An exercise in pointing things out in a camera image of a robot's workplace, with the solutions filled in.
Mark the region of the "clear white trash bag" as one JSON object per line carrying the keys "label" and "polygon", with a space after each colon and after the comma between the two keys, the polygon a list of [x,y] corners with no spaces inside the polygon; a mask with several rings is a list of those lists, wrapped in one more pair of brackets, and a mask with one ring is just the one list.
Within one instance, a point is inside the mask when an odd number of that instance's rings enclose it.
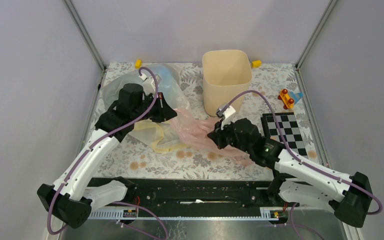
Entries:
{"label": "clear white trash bag", "polygon": [[[181,74],[177,66],[171,63],[156,63],[149,65],[148,68],[155,74],[158,91],[163,94],[172,109],[188,109],[190,107],[187,97],[179,86]],[[147,89],[137,70],[124,73],[103,87],[104,106],[108,108],[118,98],[121,88],[130,83],[139,84],[145,90]],[[171,129],[168,120],[161,123],[151,120],[137,121],[129,135],[151,147],[156,153],[166,153],[186,147]]]}

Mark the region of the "pink plastic trash bag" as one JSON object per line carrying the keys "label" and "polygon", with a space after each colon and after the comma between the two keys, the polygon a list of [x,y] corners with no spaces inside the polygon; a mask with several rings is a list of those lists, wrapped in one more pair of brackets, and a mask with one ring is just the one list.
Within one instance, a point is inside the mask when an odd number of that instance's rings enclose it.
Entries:
{"label": "pink plastic trash bag", "polygon": [[186,108],[176,108],[175,112],[177,116],[172,118],[169,124],[184,144],[200,151],[233,159],[244,167],[253,164],[247,153],[231,146],[219,149],[207,136],[214,130],[215,124],[218,122],[217,118],[196,119]]}

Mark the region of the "beige plastic trash bin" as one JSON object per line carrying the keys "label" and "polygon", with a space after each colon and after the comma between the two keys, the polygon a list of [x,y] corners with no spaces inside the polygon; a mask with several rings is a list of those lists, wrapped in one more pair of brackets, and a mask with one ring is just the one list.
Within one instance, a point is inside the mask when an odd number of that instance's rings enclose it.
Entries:
{"label": "beige plastic trash bin", "polygon": [[248,55],[238,49],[208,51],[201,61],[204,109],[214,117],[220,106],[249,89],[252,69]]}

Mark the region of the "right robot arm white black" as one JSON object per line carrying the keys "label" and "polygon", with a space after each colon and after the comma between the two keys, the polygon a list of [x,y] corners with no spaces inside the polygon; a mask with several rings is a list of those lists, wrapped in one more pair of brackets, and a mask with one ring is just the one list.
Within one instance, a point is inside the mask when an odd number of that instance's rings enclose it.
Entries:
{"label": "right robot arm white black", "polygon": [[207,136],[218,149],[234,147],[249,154],[257,165],[305,183],[281,180],[266,193],[271,205],[279,206],[284,201],[310,205],[333,213],[347,225],[363,227],[374,199],[365,174],[338,172],[290,153],[283,143],[261,135],[257,126],[246,118],[226,125],[222,121],[216,122],[214,130]]}

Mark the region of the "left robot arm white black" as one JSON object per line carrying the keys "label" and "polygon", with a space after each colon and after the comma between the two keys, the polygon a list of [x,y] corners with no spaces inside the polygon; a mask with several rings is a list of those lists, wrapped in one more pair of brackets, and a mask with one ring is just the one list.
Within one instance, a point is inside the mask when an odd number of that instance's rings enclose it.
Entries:
{"label": "left robot arm white black", "polygon": [[37,195],[47,214],[47,228],[52,234],[51,220],[55,217],[73,229],[80,227],[90,214],[114,202],[124,206],[136,198],[136,185],[116,177],[104,185],[88,185],[103,160],[115,149],[135,123],[150,120],[163,123],[175,118],[163,92],[148,93],[136,83],[127,83],[118,98],[98,118],[91,137],[66,171],[53,184],[42,184]]}

